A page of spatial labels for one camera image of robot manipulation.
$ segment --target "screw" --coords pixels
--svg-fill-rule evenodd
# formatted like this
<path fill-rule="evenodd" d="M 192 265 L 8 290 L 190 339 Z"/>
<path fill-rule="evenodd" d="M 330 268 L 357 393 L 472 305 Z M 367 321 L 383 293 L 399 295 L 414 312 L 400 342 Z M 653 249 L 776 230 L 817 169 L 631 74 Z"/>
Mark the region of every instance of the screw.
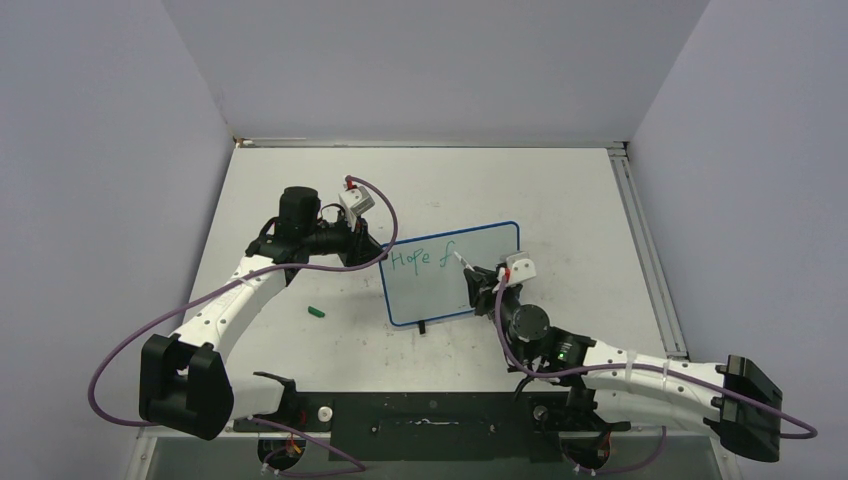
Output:
<path fill-rule="evenodd" d="M 545 416 L 548 415 L 548 409 L 544 405 L 537 405 L 536 408 L 533 409 L 533 418 L 541 421 Z"/>
<path fill-rule="evenodd" d="M 318 420 L 329 422 L 333 418 L 333 409 L 327 406 L 318 409 Z"/>

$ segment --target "hope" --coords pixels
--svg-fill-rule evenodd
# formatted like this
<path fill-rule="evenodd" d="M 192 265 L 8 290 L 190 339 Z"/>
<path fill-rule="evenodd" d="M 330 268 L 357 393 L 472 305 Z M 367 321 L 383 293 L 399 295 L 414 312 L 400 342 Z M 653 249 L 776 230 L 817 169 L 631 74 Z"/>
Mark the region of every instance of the hope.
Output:
<path fill-rule="evenodd" d="M 445 265 L 447 265 L 448 258 L 450 258 L 450 256 L 451 256 L 450 247 L 451 247 L 451 245 L 453 245 L 455 243 L 456 242 L 451 240 L 445 245 L 445 255 L 439 260 L 439 267 L 440 268 L 445 268 Z M 415 276 L 417 277 L 418 276 L 418 261 L 419 261 L 419 259 L 421 260 L 422 265 L 425 264 L 425 263 L 429 264 L 430 263 L 430 254 L 425 252 L 423 248 L 419 248 L 418 250 L 415 250 L 414 252 L 412 252 L 412 255 L 407 255 L 406 257 L 404 257 L 404 255 L 402 253 L 401 254 L 395 254 L 395 252 L 392 252 L 392 270 L 395 270 L 397 268 L 397 265 L 396 265 L 397 262 L 400 262 L 401 266 L 413 265 L 415 267 Z"/>

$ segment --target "blue whiteboard frame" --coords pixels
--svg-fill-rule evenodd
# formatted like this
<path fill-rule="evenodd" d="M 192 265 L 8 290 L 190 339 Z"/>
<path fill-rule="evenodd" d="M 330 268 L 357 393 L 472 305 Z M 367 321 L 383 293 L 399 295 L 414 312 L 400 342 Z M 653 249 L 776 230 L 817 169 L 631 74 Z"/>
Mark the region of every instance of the blue whiteboard frame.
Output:
<path fill-rule="evenodd" d="M 420 242 L 421 240 L 430 240 L 431 238 L 446 237 L 448 235 L 456 235 L 458 233 L 473 232 L 475 230 L 485 230 L 487 228 L 502 227 L 504 225 L 513 225 L 515 227 L 515 249 L 521 250 L 521 227 L 519 227 L 518 223 L 513 221 L 513 220 L 508 220 L 506 222 L 491 223 L 489 225 L 480 225 L 479 227 L 463 228 L 461 230 L 453 230 L 453 231 L 450 231 L 450 232 L 436 233 L 436 234 L 433 234 L 433 235 L 424 235 L 423 237 L 407 238 L 405 240 L 396 241 L 395 245 L 403 245 L 404 243 Z M 383 246 L 383 248 L 386 248 L 386 246 L 388 246 L 388 243 L 384 243 L 382 246 Z M 456 317 L 456 316 L 459 316 L 459 315 L 465 315 L 466 313 L 471 313 L 471 312 L 474 311 L 473 309 L 469 309 L 469 310 L 463 310 L 461 312 L 449 313 L 447 315 L 439 315 L 437 317 L 423 318 L 421 320 L 416 320 L 414 322 L 395 323 L 394 319 L 392 318 L 392 307 L 389 305 L 389 292 L 388 292 L 388 289 L 386 289 L 386 277 L 383 275 L 383 262 L 382 261 L 377 262 L 377 265 L 379 265 L 379 267 L 380 267 L 380 281 L 383 284 L 383 298 L 385 298 L 385 300 L 386 300 L 386 311 L 389 312 L 389 323 L 391 323 L 392 325 L 394 325 L 396 327 L 404 327 L 404 326 L 407 326 L 407 325 L 417 325 L 418 322 L 430 322 L 430 321 L 433 321 L 433 320 L 441 320 L 443 318 L 450 318 L 450 317 Z M 483 268 L 493 267 L 493 265 L 491 265 L 491 266 L 490 265 L 480 265 L 480 266 L 483 267 Z"/>

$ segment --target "marker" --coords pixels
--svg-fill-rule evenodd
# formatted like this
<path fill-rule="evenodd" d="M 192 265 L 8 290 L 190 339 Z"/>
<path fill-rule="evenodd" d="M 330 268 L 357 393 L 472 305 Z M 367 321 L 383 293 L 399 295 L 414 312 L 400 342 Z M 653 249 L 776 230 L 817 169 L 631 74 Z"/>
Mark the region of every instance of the marker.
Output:
<path fill-rule="evenodd" d="M 468 263 L 464 258 L 462 258 L 462 255 L 460 255 L 459 252 L 454 250 L 453 254 L 456 255 L 456 258 L 459 260 L 459 263 L 461 263 L 463 267 L 474 271 L 474 267 L 472 267 L 470 263 Z"/>
<path fill-rule="evenodd" d="M 309 308 L 306 309 L 306 311 L 309 312 L 310 315 L 318 317 L 318 318 L 324 318 L 324 315 L 325 315 L 324 312 L 322 312 L 321 310 L 318 310 L 315 307 L 309 307 Z"/>

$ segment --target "white knob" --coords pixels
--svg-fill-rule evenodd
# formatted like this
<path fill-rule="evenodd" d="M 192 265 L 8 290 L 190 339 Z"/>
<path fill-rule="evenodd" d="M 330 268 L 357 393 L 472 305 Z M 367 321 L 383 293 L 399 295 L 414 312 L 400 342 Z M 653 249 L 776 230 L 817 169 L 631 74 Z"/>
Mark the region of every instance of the white knob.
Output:
<path fill-rule="evenodd" d="M 333 409 L 330 407 L 321 407 L 318 409 L 318 420 L 329 422 L 333 418 Z"/>

